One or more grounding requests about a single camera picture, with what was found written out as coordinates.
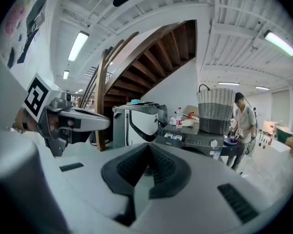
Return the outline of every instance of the white shirt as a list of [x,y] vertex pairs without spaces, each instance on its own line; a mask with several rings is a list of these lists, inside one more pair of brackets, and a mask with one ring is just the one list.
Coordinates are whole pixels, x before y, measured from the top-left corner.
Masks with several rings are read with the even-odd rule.
[[243,112],[239,108],[235,110],[235,120],[238,122],[238,128],[243,130],[244,139],[242,143],[248,143],[251,141],[251,132],[247,131],[250,126],[256,125],[256,119],[253,109],[250,106],[245,105]]

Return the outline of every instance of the laundry basket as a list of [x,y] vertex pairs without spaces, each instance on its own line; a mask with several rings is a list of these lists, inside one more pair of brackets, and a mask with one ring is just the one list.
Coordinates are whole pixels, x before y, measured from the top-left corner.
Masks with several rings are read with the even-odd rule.
[[[201,86],[207,87],[207,90],[201,90]],[[200,130],[218,135],[227,134],[233,113],[234,90],[210,89],[201,84],[196,95],[199,103]]]

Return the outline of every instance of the black hair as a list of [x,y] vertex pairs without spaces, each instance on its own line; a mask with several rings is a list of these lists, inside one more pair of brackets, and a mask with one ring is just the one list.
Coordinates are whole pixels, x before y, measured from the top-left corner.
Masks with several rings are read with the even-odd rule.
[[239,99],[242,99],[242,98],[244,98],[244,95],[242,93],[238,92],[235,94],[234,102],[238,103]]

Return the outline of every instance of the ceiling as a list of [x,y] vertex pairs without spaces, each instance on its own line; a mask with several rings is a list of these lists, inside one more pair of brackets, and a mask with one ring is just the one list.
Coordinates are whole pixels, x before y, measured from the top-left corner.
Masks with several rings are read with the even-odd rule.
[[[293,21],[277,0],[130,0],[118,8],[112,0],[62,0],[60,8],[58,34],[51,41],[52,67],[56,84],[64,90],[85,89],[90,78],[84,74],[120,39],[139,31],[137,42],[143,41],[148,36],[144,32],[189,19],[197,20],[201,82],[211,87],[219,81],[240,82],[245,94],[261,92],[256,85],[272,90],[293,85],[293,57],[263,38],[269,29],[293,46]],[[70,62],[81,30],[90,34],[89,39]],[[127,54],[135,44],[139,43],[131,44]],[[116,67],[109,67],[109,72]],[[70,71],[67,80],[62,78],[64,70]]]

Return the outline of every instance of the white robot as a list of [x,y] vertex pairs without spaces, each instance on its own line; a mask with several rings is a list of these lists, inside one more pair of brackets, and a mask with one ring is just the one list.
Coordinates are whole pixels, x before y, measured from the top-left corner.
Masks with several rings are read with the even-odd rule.
[[[104,130],[110,126],[109,118],[73,107],[70,101],[70,93],[36,74],[23,104],[37,122],[38,130],[54,156],[61,156],[68,144],[86,142],[92,131]],[[56,131],[50,131],[48,114],[55,114],[59,118]],[[73,121],[74,125],[69,126],[68,120]]]
[[[109,126],[106,117],[69,101],[36,76],[24,104],[42,136],[60,139],[63,147]],[[59,116],[55,133],[48,113]],[[154,187],[136,215],[134,187],[147,166]],[[266,198],[226,165],[156,143],[54,158],[46,146],[0,129],[0,185],[40,233],[254,233],[274,214],[267,213]]]

